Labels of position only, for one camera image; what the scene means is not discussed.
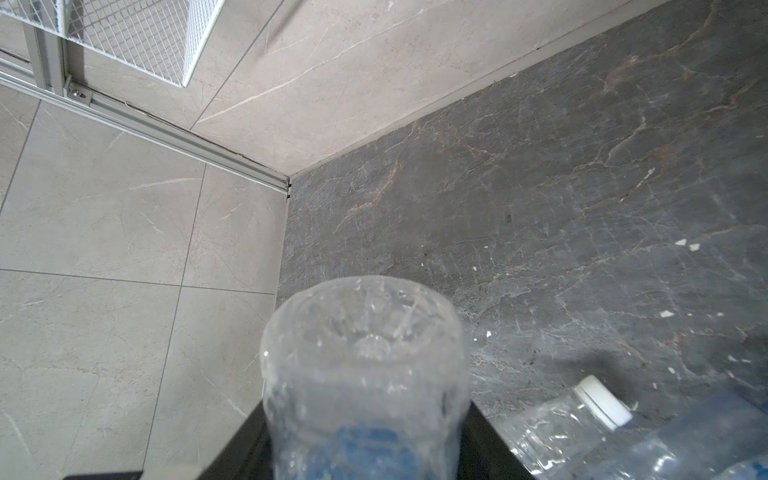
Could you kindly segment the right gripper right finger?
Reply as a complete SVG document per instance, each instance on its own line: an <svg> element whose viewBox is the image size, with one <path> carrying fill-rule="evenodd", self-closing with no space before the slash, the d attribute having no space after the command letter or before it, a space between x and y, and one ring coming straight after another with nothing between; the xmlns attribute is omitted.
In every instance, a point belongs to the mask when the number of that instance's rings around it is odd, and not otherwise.
<svg viewBox="0 0 768 480"><path fill-rule="evenodd" d="M534 479L474 402L461 429L458 479Z"/></svg>

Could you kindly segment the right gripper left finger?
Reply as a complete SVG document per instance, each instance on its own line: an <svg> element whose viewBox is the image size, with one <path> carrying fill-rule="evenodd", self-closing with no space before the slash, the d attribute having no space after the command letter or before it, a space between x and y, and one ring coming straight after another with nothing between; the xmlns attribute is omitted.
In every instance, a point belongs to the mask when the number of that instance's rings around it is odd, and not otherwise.
<svg viewBox="0 0 768 480"><path fill-rule="evenodd" d="M272 446L260 401L199 480L272 480Z"/></svg>

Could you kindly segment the blue label bottle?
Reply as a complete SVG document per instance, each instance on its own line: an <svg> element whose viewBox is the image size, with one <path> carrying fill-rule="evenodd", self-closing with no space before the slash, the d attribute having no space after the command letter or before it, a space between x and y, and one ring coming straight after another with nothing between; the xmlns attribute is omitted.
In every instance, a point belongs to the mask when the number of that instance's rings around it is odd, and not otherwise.
<svg viewBox="0 0 768 480"><path fill-rule="evenodd" d="M345 277L294 294L260 347L277 479L453 479L470 365L452 303L413 281Z"/></svg>

